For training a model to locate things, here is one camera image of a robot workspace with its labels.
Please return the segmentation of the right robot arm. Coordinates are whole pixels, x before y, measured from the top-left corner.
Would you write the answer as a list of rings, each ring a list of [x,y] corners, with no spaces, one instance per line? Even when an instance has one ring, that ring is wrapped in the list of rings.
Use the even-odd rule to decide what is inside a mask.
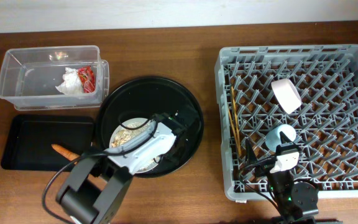
[[[272,223],[315,223],[318,214],[318,186],[308,179],[295,179],[290,170],[299,161],[301,149],[291,141],[284,132],[279,132],[279,145],[274,155],[258,160],[251,142],[245,141],[245,166],[237,173],[239,180],[246,187],[242,174],[255,171],[256,177],[267,178],[269,196],[266,198],[279,213],[272,218]]]

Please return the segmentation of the pink bowl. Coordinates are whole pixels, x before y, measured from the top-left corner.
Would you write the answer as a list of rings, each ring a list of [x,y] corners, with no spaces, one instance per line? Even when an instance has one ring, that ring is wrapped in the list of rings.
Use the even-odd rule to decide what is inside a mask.
[[[301,106],[301,97],[289,79],[274,81],[271,83],[271,87],[279,105],[287,114],[293,113]]]

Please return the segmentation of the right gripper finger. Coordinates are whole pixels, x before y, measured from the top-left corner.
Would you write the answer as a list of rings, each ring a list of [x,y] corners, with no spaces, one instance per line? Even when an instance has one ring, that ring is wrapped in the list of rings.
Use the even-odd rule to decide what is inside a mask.
[[[279,135],[280,135],[280,141],[281,141],[280,146],[295,146],[296,145],[292,140],[290,140],[290,138],[283,131],[280,131]]]
[[[255,164],[257,162],[257,158],[252,148],[252,144],[249,141],[249,138],[245,140],[245,150],[246,150],[246,159],[245,159],[246,164]]]

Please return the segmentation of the light blue cup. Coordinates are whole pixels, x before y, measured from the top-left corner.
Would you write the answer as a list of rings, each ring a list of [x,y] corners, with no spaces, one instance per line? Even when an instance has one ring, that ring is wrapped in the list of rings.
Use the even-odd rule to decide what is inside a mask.
[[[291,141],[296,139],[296,131],[289,124],[282,124],[277,126],[275,129],[268,132],[265,138],[266,147],[272,151],[276,152],[276,147],[282,142],[280,140],[280,133],[283,132]]]

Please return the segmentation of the white napkin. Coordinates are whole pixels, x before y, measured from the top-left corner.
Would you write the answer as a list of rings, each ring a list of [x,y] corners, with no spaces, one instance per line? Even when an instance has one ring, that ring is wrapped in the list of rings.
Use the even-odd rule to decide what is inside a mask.
[[[62,76],[63,82],[55,88],[64,95],[77,95],[84,93],[82,82],[78,76],[78,70],[65,67],[65,73]]]

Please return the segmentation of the grey plate with food scraps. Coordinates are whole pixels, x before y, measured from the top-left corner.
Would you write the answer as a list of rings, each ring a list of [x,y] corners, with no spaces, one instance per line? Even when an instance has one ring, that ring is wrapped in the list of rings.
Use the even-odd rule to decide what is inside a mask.
[[[122,124],[127,128],[135,128],[135,130],[129,130],[126,128],[123,128],[121,125],[119,125],[112,133],[110,138],[110,145],[111,147],[116,147],[124,144],[128,140],[134,138],[135,136],[139,135],[141,132],[143,132],[145,129],[147,129],[149,124],[146,124],[145,126],[138,128],[141,124],[146,122],[146,118],[132,118],[128,119],[127,121],[124,121]],[[161,156],[157,156],[153,159],[151,159],[146,166],[139,169],[137,171],[137,174],[146,173],[148,171],[151,171],[152,169],[156,168],[162,160]]]

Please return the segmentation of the red snack wrapper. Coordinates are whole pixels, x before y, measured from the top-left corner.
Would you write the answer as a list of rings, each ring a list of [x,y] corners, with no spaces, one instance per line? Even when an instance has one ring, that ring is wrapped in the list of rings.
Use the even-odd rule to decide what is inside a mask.
[[[82,67],[77,71],[84,93],[92,93],[96,88],[96,78],[90,66]]]

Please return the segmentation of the carrot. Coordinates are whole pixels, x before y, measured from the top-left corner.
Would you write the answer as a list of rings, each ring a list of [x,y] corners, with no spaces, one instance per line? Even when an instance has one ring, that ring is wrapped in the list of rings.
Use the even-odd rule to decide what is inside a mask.
[[[68,149],[64,148],[61,145],[52,144],[51,147],[52,149],[54,149],[56,152],[58,152],[60,155],[62,155],[64,158],[68,159],[69,161],[73,161],[79,157],[78,154],[69,151]]]

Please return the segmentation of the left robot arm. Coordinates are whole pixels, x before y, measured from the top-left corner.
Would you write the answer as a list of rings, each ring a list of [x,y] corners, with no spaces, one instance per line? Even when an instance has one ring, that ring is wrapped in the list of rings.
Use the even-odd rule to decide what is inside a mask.
[[[182,168],[196,152],[203,128],[201,110],[191,105],[174,115],[153,114],[139,126],[142,132],[124,144],[85,153],[57,171],[42,193],[42,208],[64,223],[110,223],[133,178],[151,162],[156,163],[156,172],[145,172],[150,178]],[[67,169],[71,172],[55,201],[69,219],[57,215],[46,204],[49,188]]]

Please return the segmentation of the wooden chopstick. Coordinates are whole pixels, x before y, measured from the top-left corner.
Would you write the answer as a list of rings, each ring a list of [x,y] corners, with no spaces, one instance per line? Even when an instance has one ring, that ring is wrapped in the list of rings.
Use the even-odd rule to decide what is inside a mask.
[[[230,114],[230,112],[228,112],[228,116],[229,116],[229,122],[230,122],[230,125],[231,125],[231,129],[232,129],[232,133],[234,135],[234,140],[235,140],[235,144],[236,144],[236,151],[237,151],[237,156],[238,158],[241,157],[241,147],[240,147],[240,144],[239,144],[239,139],[237,137],[237,133],[236,133],[236,129],[235,129],[235,125],[233,123],[233,119],[232,119],[232,116]]]
[[[234,115],[234,130],[236,134],[236,145],[237,145],[237,155],[240,158],[241,153],[241,144],[240,144],[240,135],[239,135],[239,124],[238,124],[238,118],[237,118],[237,108],[236,108],[236,101],[235,101],[235,95],[234,95],[234,87],[231,86],[231,99],[232,99],[232,111]]]

